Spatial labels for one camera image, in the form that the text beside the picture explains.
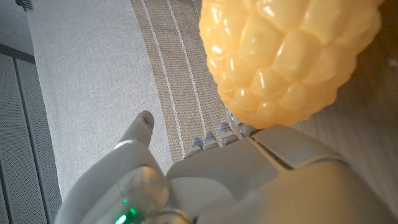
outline robotic hand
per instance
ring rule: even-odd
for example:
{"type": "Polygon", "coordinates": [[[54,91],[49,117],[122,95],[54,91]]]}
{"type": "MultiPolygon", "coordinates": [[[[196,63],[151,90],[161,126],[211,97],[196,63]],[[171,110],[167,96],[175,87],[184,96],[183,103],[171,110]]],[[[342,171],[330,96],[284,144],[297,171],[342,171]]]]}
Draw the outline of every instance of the robotic hand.
{"type": "Polygon", "coordinates": [[[140,113],[119,144],[76,182],[56,224],[396,223],[345,159],[284,126],[243,139],[221,125],[195,138],[163,175],[148,150],[153,116],[140,113]]]}

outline plastic corn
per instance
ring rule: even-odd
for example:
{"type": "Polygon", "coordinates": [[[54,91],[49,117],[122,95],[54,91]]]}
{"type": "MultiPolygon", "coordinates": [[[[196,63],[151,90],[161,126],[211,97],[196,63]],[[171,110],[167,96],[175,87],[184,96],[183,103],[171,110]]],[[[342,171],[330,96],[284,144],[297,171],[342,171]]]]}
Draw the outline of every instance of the plastic corn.
{"type": "Polygon", "coordinates": [[[291,126],[336,99],[377,34],[383,0],[203,0],[200,35],[226,107],[291,126]]]}

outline robot finger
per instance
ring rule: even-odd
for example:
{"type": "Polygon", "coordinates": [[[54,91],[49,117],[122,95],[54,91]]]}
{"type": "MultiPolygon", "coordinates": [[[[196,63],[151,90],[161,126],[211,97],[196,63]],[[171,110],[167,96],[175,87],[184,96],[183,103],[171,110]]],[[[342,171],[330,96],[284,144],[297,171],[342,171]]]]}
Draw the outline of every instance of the robot finger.
{"type": "Polygon", "coordinates": [[[208,131],[205,136],[205,150],[219,147],[217,139],[211,131],[208,131]]]}
{"type": "Polygon", "coordinates": [[[250,135],[256,133],[258,131],[258,129],[250,126],[250,125],[246,125],[244,123],[242,123],[237,117],[233,116],[233,114],[231,113],[231,117],[232,120],[234,121],[235,125],[238,127],[239,132],[242,134],[242,137],[249,137],[250,135]]]}
{"type": "Polygon", "coordinates": [[[185,156],[184,159],[194,156],[198,153],[203,152],[203,141],[201,140],[200,137],[196,137],[193,139],[192,141],[192,147],[191,147],[191,151],[188,153],[187,156],[185,156]]]}
{"type": "Polygon", "coordinates": [[[137,140],[148,147],[154,125],[155,119],[149,111],[139,113],[120,139],[118,145],[123,145],[124,142],[137,140]]]}
{"type": "Polygon", "coordinates": [[[224,146],[227,146],[228,144],[231,144],[239,140],[237,135],[235,135],[235,133],[232,132],[232,129],[228,123],[223,122],[220,125],[220,129],[221,129],[221,138],[223,140],[224,146]]]}

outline gray fabric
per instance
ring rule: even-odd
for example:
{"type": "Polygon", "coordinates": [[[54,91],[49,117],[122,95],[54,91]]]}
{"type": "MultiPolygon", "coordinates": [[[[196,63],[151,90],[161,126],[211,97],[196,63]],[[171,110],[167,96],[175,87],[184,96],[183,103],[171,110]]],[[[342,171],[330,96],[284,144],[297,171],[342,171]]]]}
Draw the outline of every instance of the gray fabric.
{"type": "Polygon", "coordinates": [[[47,223],[18,78],[11,57],[0,55],[0,164],[13,223],[47,223]]]}
{"type": "Polygon", "coordinates": [[[172,165],[165,120],[128,0],[34,1],[28,20],[64,197],[142,110],[155,118],[150,151],[172,165]]]}
{"type": "Polygon", "coordinates": [[[52,223],[62,201],[39,77],[34,64],[16,59],[16,65],[43,203],[48,221],[52,223]]]}
{"type": "Polygon", "coordinates": [[[8,214],[7,214],[7,207],[6,202],[4,201],[4,192],[2,190],[2,185],[0,182],[0,223],[8,224],[8,214]]]}
{"type": "Polygon", "coordinates": [[[191,1],[34,1],[28,20],[62,197],[142,110],[163,171],[228,117],[191,1]]]}

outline metal grille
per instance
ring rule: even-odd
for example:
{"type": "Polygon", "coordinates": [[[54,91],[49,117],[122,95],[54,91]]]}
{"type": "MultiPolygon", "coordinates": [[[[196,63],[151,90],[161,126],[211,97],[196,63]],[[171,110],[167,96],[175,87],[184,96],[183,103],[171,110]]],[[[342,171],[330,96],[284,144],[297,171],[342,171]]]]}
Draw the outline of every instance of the metal grille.
{"type": "Polygon", "coordinates": [[[7,208],[3,197],[2,185],[0,182],[0,223],[8,224],[7,208]]]}
{"type": "Polygon", "coordinates": [[[46,223],[24,108],[11,57],[0,55],[0,160],[13,223],[46,223]]]}
{"type": "Polygon", "coordinates": [[[44,205],[52,223],[62,201],[39,76],[34,64],[19,59],[16,62],[24,95],[28,125],[34,144],[37,167],[39,168],[44,205]]]}

